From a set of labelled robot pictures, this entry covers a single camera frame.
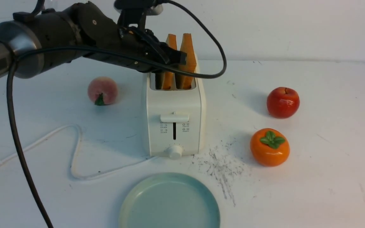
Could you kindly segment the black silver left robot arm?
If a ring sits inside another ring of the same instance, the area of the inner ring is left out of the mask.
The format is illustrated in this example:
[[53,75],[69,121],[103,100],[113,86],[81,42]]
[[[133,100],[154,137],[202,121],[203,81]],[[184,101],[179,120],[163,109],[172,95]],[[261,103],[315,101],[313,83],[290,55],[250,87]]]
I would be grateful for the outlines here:
[[39,0],[33,12],[13,13],[0,23],[0,78],[25,53],[16,76],[29,79],[57,66],[84,57],[141,73],[161,72],[154,64],[185,65],[187,54],[159,41],[145,28],[146,16],[158,15],[156,0],[116,0],[117,22],[92,2],[75,3],[63,11],[42,10]]

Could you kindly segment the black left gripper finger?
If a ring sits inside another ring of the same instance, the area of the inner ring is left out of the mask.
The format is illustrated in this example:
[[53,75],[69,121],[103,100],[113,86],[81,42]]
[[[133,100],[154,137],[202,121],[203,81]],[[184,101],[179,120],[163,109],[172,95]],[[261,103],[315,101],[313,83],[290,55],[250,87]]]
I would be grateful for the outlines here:
[[166,65],[186,65],[187,54],[179,51],[177,43],[159,43],[160,60]]

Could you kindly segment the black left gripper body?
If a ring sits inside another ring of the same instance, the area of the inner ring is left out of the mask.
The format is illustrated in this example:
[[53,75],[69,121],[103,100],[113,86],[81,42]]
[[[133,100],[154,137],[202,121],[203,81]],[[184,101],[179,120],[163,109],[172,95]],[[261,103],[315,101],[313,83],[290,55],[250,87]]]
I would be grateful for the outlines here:
[[72,5],[72,20],[78,26],[81,46],[104,50],[105,53],[87,51],[82,56],[141,73],[157,72],[148,61],[160,63],[158,39],[151,31],[141,31],[137,25],[123,28],[107,17],[94,3]]

